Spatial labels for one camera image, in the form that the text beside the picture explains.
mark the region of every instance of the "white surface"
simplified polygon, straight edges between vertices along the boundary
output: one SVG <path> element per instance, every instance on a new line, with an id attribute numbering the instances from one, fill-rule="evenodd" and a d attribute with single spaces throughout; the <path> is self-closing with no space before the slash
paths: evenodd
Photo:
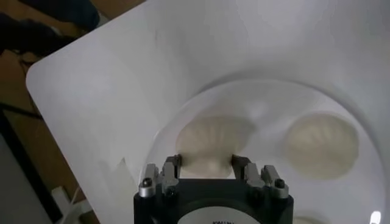
<path id="1" fill-rule="evenodd" d="M 356 129 L 359 157 L 339 178 L 307 178 L 285 156 L 289 128 L 300 117 L 314 113 L 334 114 Z M 384 211 L 385 179 L 373 143 L 358 121 L 324 94 L 275 80 L 243 80 L 214 87 L 192 98 L 158 133 L 147 163 L 163 164 L 167 156 L 174 155 L 180 131 L 198 116 L 236 116 L 256 127 L 238 155 L 256 162 L 258 169 L 275 166 L 294 197 L 295 214 L 326 224 L 366 224 L 374 211 Z"/>
<path id="2" fill-rule="evenodd" d="M 100 168 L 126 155 L 142 165 L 156 131 L 211 81 L 316 86 L 388 161 L 389 11 L 381 0 L 149 1 L 33 65 L 27 87 L 101 223 L 128 223 Z"/>
<path id="3" fill-rule="evenodd" d="M 0 223 L 51 223 L 2 135 L 0 180 Z"/>

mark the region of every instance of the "metal bracket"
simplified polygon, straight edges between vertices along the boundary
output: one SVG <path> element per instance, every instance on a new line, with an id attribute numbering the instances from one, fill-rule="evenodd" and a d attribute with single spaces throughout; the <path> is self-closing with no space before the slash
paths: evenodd
<path id="1" fill-rule="evenodd" d="M 149 198 L 156 194 L 157 177 L 158 168 L 156 165 L 148 164 L 142 182 L 138 185 L 138 193 L 141 197 Z"/>
<path id="2" fill-rule="evenodd" d="M 288 185 L 279 177 L 274 166 L 266 165 L 261 170 L 261 179 L 271 187 L 272 195 L 275 198 L 288 197 Z"/>

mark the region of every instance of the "cable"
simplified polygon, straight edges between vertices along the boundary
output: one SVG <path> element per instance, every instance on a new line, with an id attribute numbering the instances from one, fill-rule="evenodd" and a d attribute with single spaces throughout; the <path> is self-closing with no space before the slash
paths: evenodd
<path id="1" fill-rule="evenodd" d="M 73 197 L 72 197 L 72 200 L 69 204 L 69 208 L 68 208 L 68 212 L 66 212 L 66 214 L 63 215 L 62 219 L 61 219 L 61 222 L 59 224 L 64 224 L 66 218 L 69 216 L 69 213 L 71 212 L 72 210 L 72 205 L 74 204 L 74 201 L 76 200 L 76 197 L 77 195 L 79 194 L 79 191 L 80 191 L 80 186 L 77 187 L 76 191 L 74 192 L 73 194 Z"/>
<path id="2" fill-rule="evenodd" d="M 26 111 L 26 110 L 23 110 L 23 109 L 20 109 L 20 108 L 17 108 L 17 107 L 14 107 L 14 106 L 11 106 L 11 105 L 8 105 L 5 103 L 0 103 L 0 109 L 11 111 L 11 112 L 18 113 L 18 114 L 22 114 L 22 115 L 27 116 L 27 117 L 43 120 L 43 117 L 38 115 L 38 114 L 31 113 L 29 111 Z"/>

